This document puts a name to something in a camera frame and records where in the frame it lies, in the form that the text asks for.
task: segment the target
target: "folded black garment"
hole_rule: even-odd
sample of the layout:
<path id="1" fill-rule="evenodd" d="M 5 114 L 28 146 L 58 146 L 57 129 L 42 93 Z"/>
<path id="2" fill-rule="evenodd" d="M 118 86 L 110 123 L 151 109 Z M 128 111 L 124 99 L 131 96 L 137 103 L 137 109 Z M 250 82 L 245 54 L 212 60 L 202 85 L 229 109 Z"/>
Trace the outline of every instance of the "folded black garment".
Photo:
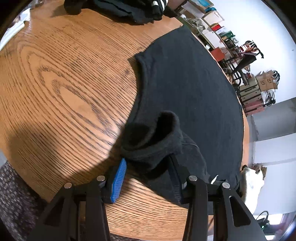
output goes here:
<path id="1" fill-rule="evenodd" d="M 167 0 L 65 0 L 64 8 L 71 15 L 79 14 L 82 8 L 99 8 L 111 15 L 144 24 L 161 20 L 162 15 L 176 17 L 177 14 L 166 4 Z"/>
<path id="2" fill-rule="evenodd" d="M 207 172 L 210 180 L 219 175 L 217 181 L 237 189 L 242 108 L 217 62 L 186 26 L 158 38 L 135 58 L 141 76 L 122 155 L 142 181 L 176 202 L 168 173 L 162 173 L 163 158 L 175 153 L 190 174 L 206 182 Z"/>

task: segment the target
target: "white stripe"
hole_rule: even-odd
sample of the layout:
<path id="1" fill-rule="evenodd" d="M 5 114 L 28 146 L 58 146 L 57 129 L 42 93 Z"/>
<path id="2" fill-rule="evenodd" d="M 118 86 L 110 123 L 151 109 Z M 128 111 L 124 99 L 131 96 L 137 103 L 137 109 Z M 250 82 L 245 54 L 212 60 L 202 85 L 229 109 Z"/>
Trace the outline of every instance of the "white stripe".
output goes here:
<path id="1" fill-rule="evenodd" d="M 156 1 L 153 1 L 153 2 L 151 3 L 151 6 L 153 7 L 153 6 L 155 6 L 155 5 L 157 5 L 157 6 L 158 6 L 158 2 L 156 2 Z"/>
<path id="2" fill-rule="evenodd" d="M 163 7 L 163 11 L 165 10 L 165 5 L 164 5 L 164 3 L 163 3 L 163 0 L 160 0 L 160 2 L 161 2 L 161 5 L 162 5 L 162 7 Z"/>

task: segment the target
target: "bright light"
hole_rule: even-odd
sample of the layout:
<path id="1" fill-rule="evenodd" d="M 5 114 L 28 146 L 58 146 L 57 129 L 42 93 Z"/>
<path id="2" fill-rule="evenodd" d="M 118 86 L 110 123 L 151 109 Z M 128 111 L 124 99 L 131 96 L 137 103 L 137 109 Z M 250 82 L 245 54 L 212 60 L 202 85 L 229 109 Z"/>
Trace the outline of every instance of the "bright light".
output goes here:
<path id="1" fill-rule="evenodd" d="M 274 235 L 265 235 L 266 240 L 273 240 Z"/>
<path id="2" fill-rule="evenodd" d="M 258 220 L 265 217 L 266 215 L 260 215 L 260 217 L 258 217 L 258 215 L 254 215 L 254 218 Z M 268 221 L 270 225 L 277 225 L 281 223 L 282 218 L 283 218 L 282 214 L 271 214 L 268 216 Z"/>

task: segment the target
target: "silver bolt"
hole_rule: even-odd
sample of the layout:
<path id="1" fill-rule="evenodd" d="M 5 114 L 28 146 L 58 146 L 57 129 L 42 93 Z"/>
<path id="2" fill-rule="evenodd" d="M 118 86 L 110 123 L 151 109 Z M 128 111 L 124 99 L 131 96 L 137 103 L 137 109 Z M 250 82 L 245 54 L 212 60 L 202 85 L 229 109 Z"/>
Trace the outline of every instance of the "silver bolt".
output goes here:
<path id="1" fill-rule="evenodd" d="M 189 176 L 189 180 L 195 182 L 197 181 L 197 176 L 191 175 Z"/>
<path id="2" fill-rule="evenodd" d="M 224 188 L 230 188 L 230 184 L 229 183 L 222 183 L 222 187 L 224 187 Z"/>
<path id="3" fill-rule="evenodd" d="M 72 183 L 65 183 L 64 188 L 69 189 L 72 187 Z"/>
<path id="4" fill-rule="evenodd" d="M 98 176 L 96 177 L 96 180 L 99 181 L 99 182 L 102 182 L 105 180 L 105 176 L 101 175 L 101 176 Z"/>

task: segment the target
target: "wooden table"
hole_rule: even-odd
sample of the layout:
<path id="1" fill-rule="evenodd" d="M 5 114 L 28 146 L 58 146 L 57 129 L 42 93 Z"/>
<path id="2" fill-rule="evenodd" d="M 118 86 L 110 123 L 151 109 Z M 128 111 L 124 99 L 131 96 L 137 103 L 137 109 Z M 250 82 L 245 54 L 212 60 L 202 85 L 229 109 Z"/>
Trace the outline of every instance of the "wooden table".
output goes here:
<path id="1" fill-rule="evenodd" d="M 31 15 L 0 52 L 0 148 L 50 201 L 65 182 L 86 183 L 119 160 L 116 140 L 136 96 L 133 56 L 181 23 L 132 26 L 89 9 L 69 16 L 63 1 Z M 107 215 L 111 233 L 180 240 L 187 210 L 128 173 Z"/>

